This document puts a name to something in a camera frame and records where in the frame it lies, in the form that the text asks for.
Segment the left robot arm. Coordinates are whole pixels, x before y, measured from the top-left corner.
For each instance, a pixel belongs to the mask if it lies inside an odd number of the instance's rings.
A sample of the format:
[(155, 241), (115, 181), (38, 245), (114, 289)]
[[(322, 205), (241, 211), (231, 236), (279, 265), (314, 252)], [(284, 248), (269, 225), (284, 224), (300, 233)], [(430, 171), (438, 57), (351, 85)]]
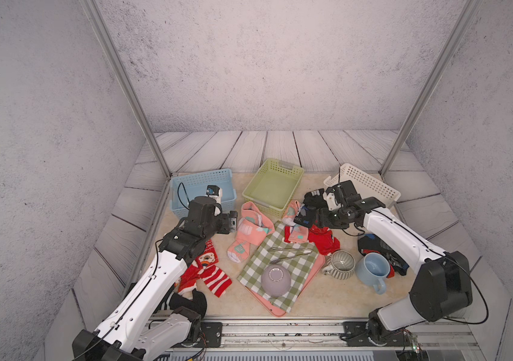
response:
[(180, 306), (162, 323), (146, 324), (170, 288), (200, 257), (216, 234), (236, 230), (238, 213), (224, 212), (209, 196), (197, 196), (189, 212), (156, 243), (157, 254), (125, 299), (93, 331), (72, 342), (75, 360), (155, 360), (171, 347), (199, 337), (201, 315)]

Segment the red white striped sock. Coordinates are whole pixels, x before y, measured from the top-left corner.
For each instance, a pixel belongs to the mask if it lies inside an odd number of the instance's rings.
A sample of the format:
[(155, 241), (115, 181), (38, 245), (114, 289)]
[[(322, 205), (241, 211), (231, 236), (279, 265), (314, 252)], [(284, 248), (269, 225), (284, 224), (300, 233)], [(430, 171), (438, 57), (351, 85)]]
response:
[(178, 294), (192, 292), (197, 289), (197, 282), (202, 281), (216, 297), (221, 297), (232, 285), (232, 279), (215, 265), (207, 268), (190, 266), (181, 276), (178, 283)]

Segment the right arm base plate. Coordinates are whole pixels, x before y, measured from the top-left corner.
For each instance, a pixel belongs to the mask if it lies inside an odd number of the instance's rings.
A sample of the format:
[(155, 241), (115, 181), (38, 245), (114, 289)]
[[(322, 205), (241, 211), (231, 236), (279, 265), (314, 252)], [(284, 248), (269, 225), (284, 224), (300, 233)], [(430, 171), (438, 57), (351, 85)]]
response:
[(366, 328), (366, 322), (345, 321), (342, 323), (343, 332), (340, 334), (340, 340), (344, 341), (348, 347), (410, 347), (412, 344), (407, 332), (397, 331), (393, 335), (388, 335), (383, 341), (373, 343), (369, 339), (369, 331)]

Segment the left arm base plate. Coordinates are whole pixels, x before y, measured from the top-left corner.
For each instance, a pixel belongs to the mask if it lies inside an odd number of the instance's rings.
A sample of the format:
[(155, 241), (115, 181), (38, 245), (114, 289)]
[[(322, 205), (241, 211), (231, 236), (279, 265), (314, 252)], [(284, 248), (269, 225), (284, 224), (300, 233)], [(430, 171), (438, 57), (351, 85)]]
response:
[(219, 348), (222, 342), (223, 324), (220, 322), (201, 321), (194, 323), (189, 335), (173, 348)]

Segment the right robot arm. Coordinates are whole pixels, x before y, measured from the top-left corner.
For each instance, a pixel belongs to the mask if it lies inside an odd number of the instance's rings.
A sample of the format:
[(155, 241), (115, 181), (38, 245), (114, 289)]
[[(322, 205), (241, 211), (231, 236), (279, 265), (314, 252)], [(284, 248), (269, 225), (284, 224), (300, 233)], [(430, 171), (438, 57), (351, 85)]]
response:
[(472, 304), (468, 259), (449, 253), (419, 236), (375, 197), (362, 198), (351, 181), (308, 192), (304, 204), (314, 213), (314, 225), (346, 230), (363, 227), (376, 235), (416, 275), (404, 299), (369, 314), (369, 341), (387, 344), (393, 333), (425, 321), (437, 321)]

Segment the black sock with label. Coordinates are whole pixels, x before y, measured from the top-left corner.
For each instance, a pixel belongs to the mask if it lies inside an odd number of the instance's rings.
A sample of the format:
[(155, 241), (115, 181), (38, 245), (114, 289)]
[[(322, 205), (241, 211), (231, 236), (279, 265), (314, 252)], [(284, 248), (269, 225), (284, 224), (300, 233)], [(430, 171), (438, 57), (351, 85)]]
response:
[(310, 229), (318, 224), (318, 208), (303, 204), (294, 218), (294, 223)]

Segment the red santa sock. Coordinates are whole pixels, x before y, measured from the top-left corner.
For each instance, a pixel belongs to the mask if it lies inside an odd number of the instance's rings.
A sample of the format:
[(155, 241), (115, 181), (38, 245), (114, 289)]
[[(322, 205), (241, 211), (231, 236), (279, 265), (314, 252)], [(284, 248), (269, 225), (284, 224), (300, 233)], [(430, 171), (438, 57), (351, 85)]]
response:
[(214, 248), (214, 242), (209, 239), (205, 245), (205, 251), (193, 262), (193, 266), (199, 269), (206, 269), (214, 266), (219, 262), (217, 252)]

